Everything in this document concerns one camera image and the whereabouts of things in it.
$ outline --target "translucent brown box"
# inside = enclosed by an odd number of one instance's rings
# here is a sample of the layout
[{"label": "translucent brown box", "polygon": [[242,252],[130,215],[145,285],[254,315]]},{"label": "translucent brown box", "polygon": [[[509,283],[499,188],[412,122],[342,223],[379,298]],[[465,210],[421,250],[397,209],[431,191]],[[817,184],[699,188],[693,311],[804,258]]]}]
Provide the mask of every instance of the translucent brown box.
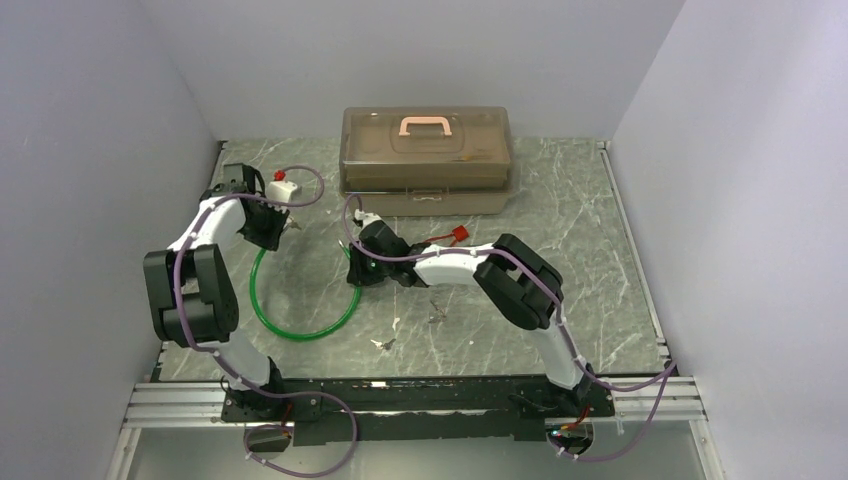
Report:
[{"label": "translucent brown box", "polygon": [[500,212],[512,191],[512,137],[501,107],[348,108],[342,195],[386,216]]}]

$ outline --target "gray marble tabletop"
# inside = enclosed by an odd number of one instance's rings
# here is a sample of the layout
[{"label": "gray marble tabletop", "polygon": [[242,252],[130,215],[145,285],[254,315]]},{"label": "gray marble tabletop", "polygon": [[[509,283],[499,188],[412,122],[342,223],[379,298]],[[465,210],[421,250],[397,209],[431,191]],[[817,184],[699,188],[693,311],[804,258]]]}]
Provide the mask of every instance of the gray marble tabletop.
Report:
[{"label": "gray marble tabletop", "polygon": [[[279,327],[311,332],[335,322],[350,302],[338,194],[338,139],[230,141],[220,166],[244,162],[266,179],[285,165],[318,168],[327,191],[315,205],[292,212],[302,230],[287,231],[258,275],[266,315]],[[467,245],[513,233],[563,276],[564,307],[577,345],[601,373],[645,373],[662,368],[656,333],[609,178],[591,139],[517,138],[519,188],[499,215],[389,218],[410,243],[464,225]],[[307,173],[288,177],[302,185]],[[248,279],[258,248],[237,241],[224,252],[236,289],[239,328],[288,377],[504,375],[542,373],[539,354],[522,330],[504,319],[479,288],[402,288],[387,280],[363,289],[353,318],[337,332],[298,343],[278,338],[257,319]],[[205,355],[167,348],[162,380],[210,380],[220,371]]]}]

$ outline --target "white wall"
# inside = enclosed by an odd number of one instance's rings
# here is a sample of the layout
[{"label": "white wall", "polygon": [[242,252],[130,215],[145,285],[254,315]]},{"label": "white wall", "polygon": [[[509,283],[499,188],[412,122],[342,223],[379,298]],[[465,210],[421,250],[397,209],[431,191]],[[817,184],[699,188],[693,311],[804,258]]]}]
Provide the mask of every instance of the white wall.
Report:
[{"label": "white wall", "polygon": [[350,106],[502,105],[610,138],[683,0],[143,0],[219,139],[338,136]]},{"label": "white wall", "polygon": [[689,0],[613,139],[730,478],[848,472],[848,4]]},{"label": "white wall", "polygon": [[215,142],[135,0],[0,6],[0,478],[102,478]]}]

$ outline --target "green hose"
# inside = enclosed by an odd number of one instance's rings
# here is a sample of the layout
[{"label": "green hose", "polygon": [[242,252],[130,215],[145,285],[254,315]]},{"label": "green hose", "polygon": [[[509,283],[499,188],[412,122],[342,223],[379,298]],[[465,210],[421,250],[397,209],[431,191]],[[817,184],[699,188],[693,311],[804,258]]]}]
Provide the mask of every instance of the green hose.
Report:
[{"label": "green hose", "polygon": [[[350,258],[350,251],[344,247],[342,247],[342,250],[344,251],[345,256]],[[353,298],[350,299],[350,304],[347,306],[345,313],[336,320],[336,323],[327,328],[312,333],[292,333],[287,332],[271,323],[271,321],[265,316],[265,312],[262,311],[262,307],[259,306],[259,300],[256,298],[256,274],[259,272],[259,265],[262,263],[262,257],[265,256],[265,252],[266,250],[264,248],[259,250],[259,253],[256,255],[256,260],[253,261],[253,268],[250,269],[250,303],[253,304],[253,311],[256,312],[256,316],[259,317],[259,321],[262,322],[262,325],[265,325],[268,330],[271,330],[271,332],[275,335],[289,340],[306,342],[326,337],[327,335],[342,328],[342,326],[350,320],[350,317],[353,316],[353,312],[356,311],[357,305],[359,305],[359,298],[362,296],[362,289],[359,287],[353,288]]]}]

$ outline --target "pink handle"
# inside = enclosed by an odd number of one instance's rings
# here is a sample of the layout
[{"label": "pink handle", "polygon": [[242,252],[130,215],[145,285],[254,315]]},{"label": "pink handle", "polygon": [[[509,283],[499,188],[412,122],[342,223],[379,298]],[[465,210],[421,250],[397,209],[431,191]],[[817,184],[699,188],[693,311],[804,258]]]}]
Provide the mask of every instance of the pink handle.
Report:
[{"label": "pink handle", "polygon": [[445,117],[406,117],[400,121],[400,131],[398,132],[398,135],[401,137],[408,137],[410,135],[409,125],[413,123],[419,125],[441,124],[442,128],[445,130],[446,137],[453,135],[453,132],[450,131],[450,123],[448,123],[448,119]]}]

